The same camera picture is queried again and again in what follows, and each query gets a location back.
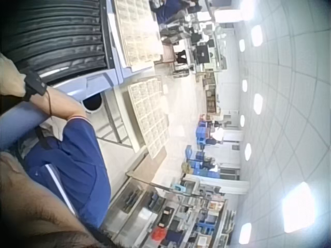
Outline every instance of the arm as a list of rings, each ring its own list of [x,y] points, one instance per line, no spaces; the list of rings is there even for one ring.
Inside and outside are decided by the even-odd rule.
[[[20,74],[14,63],[0,54],[0,94],[23,97],[25,95],[25,75]],[[33,95],[30,102],[46,114],[68,120],[73,116],[86,118],[84,108],[66,94],[47,87],[45,95]]]
[[[43,96],[31,96],[30,102],[46,114],[52,114],[61,119],[69,120],[73,116],[86,118],[84,108],[75,99],[52,87],[47,87],[47,92]]]

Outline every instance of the black cable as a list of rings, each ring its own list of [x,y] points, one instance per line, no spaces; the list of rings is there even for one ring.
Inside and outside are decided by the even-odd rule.
[[[51,104],[51,96],[50,96],[50,94],[49,94],[48,90],[46,90],[46,93],[47,93],[47,95],[48,95],[48,105],[49,105],[49,109],[50,109],[50,116],[51,116],[51,118],[52,118],[52,104]]]

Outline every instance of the merchandise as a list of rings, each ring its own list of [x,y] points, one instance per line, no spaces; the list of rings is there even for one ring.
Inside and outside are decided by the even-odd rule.
[[[160,60],[163,48],[148,0],[116,0],[115,6],[128,66]]]
[[[158,77],[141,79],[128,87],[134,113],[152,158],[169,140],[168,122],[161,109],[162,83]]]

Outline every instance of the computer monitor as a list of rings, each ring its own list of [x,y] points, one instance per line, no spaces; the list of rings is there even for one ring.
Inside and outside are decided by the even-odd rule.
[[[197,46],[197,61],[198,64],[210,63],[207,45]]]

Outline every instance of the blue polo shirt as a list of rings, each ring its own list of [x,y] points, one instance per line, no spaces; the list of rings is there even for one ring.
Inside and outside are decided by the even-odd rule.
[[[111,188],[92,125],[82,117],[69,120],[63,140],[45,137],[25,156],[25,170],[36,182],[58,196],[78,218],[99,227],[107,213]]]
[[[154,10],[158,24],[165,23],[170,17],[177,14],[177,12],[182,9],[183,6],[180,0],[166,0],[162,6]]]

